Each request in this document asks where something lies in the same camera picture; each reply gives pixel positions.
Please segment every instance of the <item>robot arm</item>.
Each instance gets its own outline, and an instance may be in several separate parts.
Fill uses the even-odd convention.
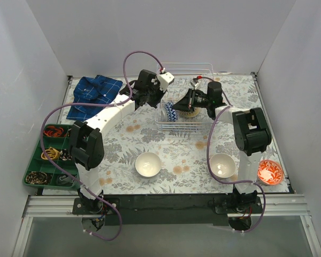
[[[224,106],[215,109],[218,115]],[[240,150],[238,180],[256,182],[262,152],[271,143],[271,133],[261,108],[239,109],[230,107],[219,117],[219,121],[233,125],[236,146]],[[236,184],[240,194],[249,194],[256,190],[250,183]]]
[[[94,117],[85,122],[76,121],[72,126],[70,137],[70,153],[75,160],[80,180],[96,195],[102,194],[99,181],[98,165],[104,157],[103,138],[107,133],[127,115],[148,103],[156,108],[167,91],[168,85],[173,83],[174,76],[169,73],[156,75],[142,70],[138,80],[134,82],[132,98],[122,105],[106,107]],[[129,96],[129,89],[125,87],[112,104],[118,104]],[[80,189],[80,197],[89,209],[95,210],[97,200],[84,188]]]
[[[194,87],[173,109],[194,111],[195,107],[206,108],[208,116],[215,119],[226,107],[223,102],[221,83],[208,83],[207,93]],[[233,125],[235,143],[240,150],[238,180],[256,181],[262,152],[271,143],[271,132],[261,108],[239,109],[230,107],[219,117],[219,121]],[[255,194],[256,186],[250,183],[235,184],[239,195]]]

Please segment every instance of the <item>wire rack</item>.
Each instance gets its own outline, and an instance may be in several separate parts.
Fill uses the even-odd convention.
[[[175,76],[175,81],[169,85],[167,92],[158,105],[155,121],[160,131],[170,131],[173,133],[189,131],[201,132],[209,130],[213,120],[208,117],[207,110],[200,108],[200,113],[193,117],[183,117],[177,111],[178,120],[176,122],[168,122],[164,105],[168,102],[176,103],[184,97],[189,88],[190,81],[197,75],[214,78],[213,66],[210,63],[163,63],[166,71]],[[207,92],[208,80],[201,80],[199,89]]]

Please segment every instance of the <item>table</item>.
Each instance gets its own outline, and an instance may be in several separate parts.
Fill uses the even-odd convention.
[[[239,108],[262,107],[253,77],[250,75],[220,75],[216,77],[223,86],[231,103]],[[74,99],[73,91],[79,82],[74,79],[65,103]],[[60,123],[67,120],[70,107],[64,108]],[[209,174],[206,162],[208,133],[173,134],[159,131],[155,123],[156,110],[143,106],[127,116],[111,130],[104,139],[105,157],[100,168],[100,182],[105,194],[194,194],[231,193],[232,185],[215,181]],[[142,178],[135,170],[134,162],[143,152],[153,152],[162,160],[162,169],[154,178]],[[234,142],[233,126],[218,123],[215,127],[211,155],[226,153],[236,163],[238,179],[239,150]],[[267,147],[262,159],[280,163],[274,142]],[[276,186],[263,186],[266,193],[289,192],[287,177]],[[44,190],[44,195],[76,194],[76,191]]]

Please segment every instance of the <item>folded shirt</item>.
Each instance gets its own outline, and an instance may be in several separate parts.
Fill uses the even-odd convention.
[[[95,79],[82,77],[74,90],[74,103],[109,104],[118,95],[122,81],[97,75]],[[85,121],[97,115],[103,107],[71,106],[67,119]]]

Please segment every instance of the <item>small red dish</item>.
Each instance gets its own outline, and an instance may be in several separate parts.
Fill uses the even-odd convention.
[[[258,167],[259,179],[267,185],[278,185],[284,179],[282,167],[272,160],[262,160]]]

